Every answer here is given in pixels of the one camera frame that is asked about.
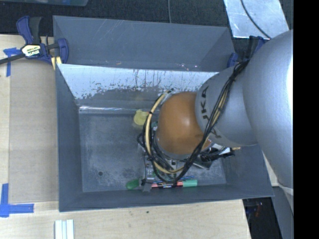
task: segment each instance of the blue clamp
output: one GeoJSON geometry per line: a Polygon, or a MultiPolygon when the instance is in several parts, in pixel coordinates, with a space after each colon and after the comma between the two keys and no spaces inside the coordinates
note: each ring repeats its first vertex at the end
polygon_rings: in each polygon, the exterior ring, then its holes
{"type": "MultiPolygon", "coordinates": [[[[22,53],[21,50],[17,49],[17,48],[4,49],[3,52],[8,57],[22,53]]],[[[7,66],[6,66],[6,76],[9,77],[10,75],[11,75],[11,62],[8,62],[7,66]]]]}
{"type": "MultiPolygon", "coordinates": [[[[52,55],[50,55],[50,47],[51,45],[45,45],[41,43],[41,38],[39,36],[39,23],[41,21],[41,17],[30,17],[24,16],[20,18],[16,22],[16,28],[18,29],[19,35],[21,35],[25,40],[25,45],[21,48],[23,52],[25,47],[30,47],[32,49],[37,48],[37,54],[26,54],[26,59],[37,59],[48,64],[52,64],[52,55]]],[[[67,41],[64,38],[57,40],[58,45],[53,45],[54,48],[60,49],[60,58],[62,63],[66,63],[69,56],[69,49],[67,45],[67,41]]]]}
{"type": "Polygon", "coordinates": [[[67,62],[69,57],[67,40],[65,38],[60,38],[56,43],[50,45],[48,45],[47,41],[46,44],[41,43],[41,38],[39,36],[40,21],[41,17],[30,18],[29,16],[24,16],[17,21],[16,27],[19,35],[24,38],[25,45],[20,49],[19,54],[0,59],[0,65],[20,58],[37,59],[52,65],[53,57],[50,54],[50,50],[55,48],[59,48],[59,54],[56,55],[60,56],[62,63],[65,64],[67,62]]]}
{"type": "Polygon", "coordinates": [[[34,204],[18,204],[11,205],[8,204],[8,192],[9,192],[9,184],[2,185],[1,192],[1,203],[0,203],[0,217],[7,218],[10,214],[18,214],[18,213],[34,213],[33,206],[34,204]]]}
{"type": "Polygon", "coordinates": [[[266,42],[267,41],[260,36],[249,36],[249,44],[245,54],[243,56],[239,56],[239,54],[233,52],[228,59],[227,67],[250,60],[266,42]]]}

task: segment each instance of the marker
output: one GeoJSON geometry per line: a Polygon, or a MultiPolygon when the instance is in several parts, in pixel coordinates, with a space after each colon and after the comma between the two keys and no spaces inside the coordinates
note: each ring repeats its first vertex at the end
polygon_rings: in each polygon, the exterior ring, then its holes
{"type": "MultiPolygon", "coordinates": [[[[191,179],[191,178],[194,178],[195,176],[185,176],[185,177],[181,177],[181,179],[179,181],[182,181],[182,180],[188,180],[188,179],[191,179]]],[[[161,183],[163,181],[154,181],[153,183],[161,183]]]]}
{"type": "Polygon", "coordinates": [[[176,183],[153,183],[152,188],[166,189],[166,188],[176,188],[176,187],[196,187],[197,180],[185,180],[178,181],[176,183]]]}

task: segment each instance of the table surface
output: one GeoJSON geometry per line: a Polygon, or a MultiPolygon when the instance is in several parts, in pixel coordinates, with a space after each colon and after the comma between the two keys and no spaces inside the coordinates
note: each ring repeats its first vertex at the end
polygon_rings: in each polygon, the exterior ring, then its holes
{"type": "MultiPolygon", "coordinates": [[[[2,38],[3,49],[12,40],[2,38]]],[[[10,77],[0,65],[0,184],[9,174],[10,77]]],[[[251,238],[241,200],[60,213],[58,202],[39,202],[33,214],[0,218],[0,238],[53,238],[55,220],[74,220],[75,238],[251,238]]]]}

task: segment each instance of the cardboard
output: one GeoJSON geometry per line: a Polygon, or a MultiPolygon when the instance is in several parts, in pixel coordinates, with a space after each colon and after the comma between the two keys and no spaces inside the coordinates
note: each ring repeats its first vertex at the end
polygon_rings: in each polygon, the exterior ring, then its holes
{"type": "MultiPolygon", "coordinates": [[[[6,48],[24,45],[11,36],[6,48]]],[[[52,66],[35,60],[11,63],[9,202],[58,200],[56,95],[52,66]]]]}

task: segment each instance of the blue tape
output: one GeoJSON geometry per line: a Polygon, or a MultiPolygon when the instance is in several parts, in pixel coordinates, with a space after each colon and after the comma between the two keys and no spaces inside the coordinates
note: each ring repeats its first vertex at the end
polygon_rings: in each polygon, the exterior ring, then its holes
{"type": "Polygon", "coordinates": [[[11,205],[8,203],[9,184],[2,185],[1,202],[0,202],[0,217],[7,218],[10,214],[17,213],[33,213],[34,204],[18,204],[11,205]]]}
{"type": "MultiPolygon", "coordinates": [[[[8,57],[11,57],[13,55],[19,55],[22,52],[17,49],[17,48],[9,48],[9,49],[4,49],[3,52],[5,53],[5,55],[7,55],[8,57]]],[[[6,76],[9,77],[11,75],[11,62],[8,62],[6,65],[6,76]]]]}

